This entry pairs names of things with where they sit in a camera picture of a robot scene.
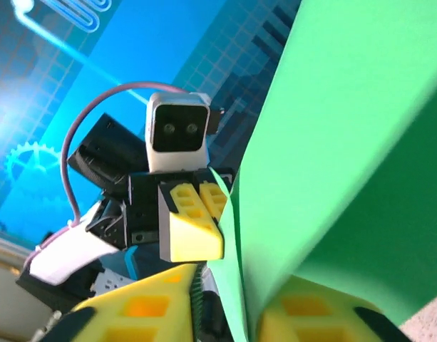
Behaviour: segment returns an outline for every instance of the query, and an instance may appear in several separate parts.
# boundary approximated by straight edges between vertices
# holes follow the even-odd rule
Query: green paper
[[[398,325],[437,296],[437,92],[297,273]]]
[[[209,266],[220,293],[221,302],[230,326],[232,337],[236,342],[246,342],[247,319],[245,315],[245,299],[242,288],[239,261],[235,239],[234,211],[230,200],[230,193],[221,177],[212,169],[221,190],[228,201],[220,219],[220,230],[225,239],[225,253],[221,260],[209,261]]]

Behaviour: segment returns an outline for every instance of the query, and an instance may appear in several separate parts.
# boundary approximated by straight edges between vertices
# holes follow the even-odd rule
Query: robot eye
[[[197,125],[194,123],[191,123],[187,126],[187,133],[188,134],[194,134],[197,132]]]
[[[172,123],[167,123],[166,125],[164,125],[163,127],[163,132],[165,134],[173,134],[175,131],[175,126]]]

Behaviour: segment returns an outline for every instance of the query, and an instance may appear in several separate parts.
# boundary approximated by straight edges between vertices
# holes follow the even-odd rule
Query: blue background
[[[0,233],[28,247],[72,218],[58,167],[46,174],[34,167],[34,143],[45,144],[39,153],[42,165],[54,161],[57,156],[49,149],[59,152],[78,113],[118,81],[160,81],[208,93],[227,110],[219,133],[209,141],[212,164],[238,167],[299,7],[288,0],[159,0],[149,6],[114,0],[99,13],[100,28],[85,33],[36,2],[28,16],[86,56],[84,64],[22,26],[4,2]],[[139,92],[146,98],[150,93]],[[71,152],[104,112],[142,137],[145,105],[121,93],[86,119]],[[74,172],[71,182],[81,209],[87,210],[99,189]]]

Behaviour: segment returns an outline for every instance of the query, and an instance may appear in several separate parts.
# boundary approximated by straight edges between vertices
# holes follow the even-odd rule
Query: blue plastic part
[[[136,265],[134,265],[134,261],[133,261],[134,260],[133,255],[134,255],[134,252],[136,251],[137,248],[138,248],[138,246],[132,246],[132,247],[128,248],[128,250],[125,253],[126,268],[128,269],[128,274],[132,280],[138,280],[138,273],[136,271]]]

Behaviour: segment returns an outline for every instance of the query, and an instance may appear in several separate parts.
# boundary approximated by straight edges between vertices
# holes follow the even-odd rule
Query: yellow block
[[[199,197],[210,213],[210,216],[219,222],[227,201],[227,197],[221,191],[220,186],[209,182],[199,184]]]
[[[355,314],[362,299],[292,276],[259,322],[259,342],[381,342]]]
[[[74,342],[192,342],[196,269],[183,264],[82,302],[73,311],[91,306],[97,314]]]
[[[158,192],[158,199],[164,201],[158,213],[161,258],[171,262],[223,258],[223,237],[217,221],[212,218],[193,185],[169,186],[159,186]]]

